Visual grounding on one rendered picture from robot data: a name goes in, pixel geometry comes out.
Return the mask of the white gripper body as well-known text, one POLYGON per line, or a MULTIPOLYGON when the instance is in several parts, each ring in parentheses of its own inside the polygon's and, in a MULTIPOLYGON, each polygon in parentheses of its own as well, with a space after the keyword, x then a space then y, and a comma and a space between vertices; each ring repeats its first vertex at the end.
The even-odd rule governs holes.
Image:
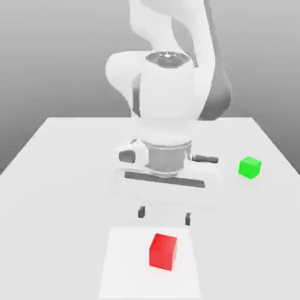
POLYGON ((123 199, 214 208, 221 200, 221 174, 216 165, 192 165, 175 178, 160 178, 130 168, 109 177, 109 193, 123 199))

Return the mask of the small red cube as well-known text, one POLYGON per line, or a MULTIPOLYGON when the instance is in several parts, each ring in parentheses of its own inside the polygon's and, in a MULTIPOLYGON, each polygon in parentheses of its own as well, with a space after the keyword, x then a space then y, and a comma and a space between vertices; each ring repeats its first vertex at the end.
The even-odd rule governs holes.
POLYGON ((176 259, 177 242, 177 237, 156 233, 149 248, 149 265, 172 271, 176 259))

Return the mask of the small green cube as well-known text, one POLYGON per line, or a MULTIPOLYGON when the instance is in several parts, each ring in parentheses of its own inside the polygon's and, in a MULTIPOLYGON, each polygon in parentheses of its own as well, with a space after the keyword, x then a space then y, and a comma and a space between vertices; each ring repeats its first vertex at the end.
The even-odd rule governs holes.
POLYGON ((261 161, 253 157, 245 157, 239 163, 238 173, 248 179, 254 179, 261 169, 261 161))

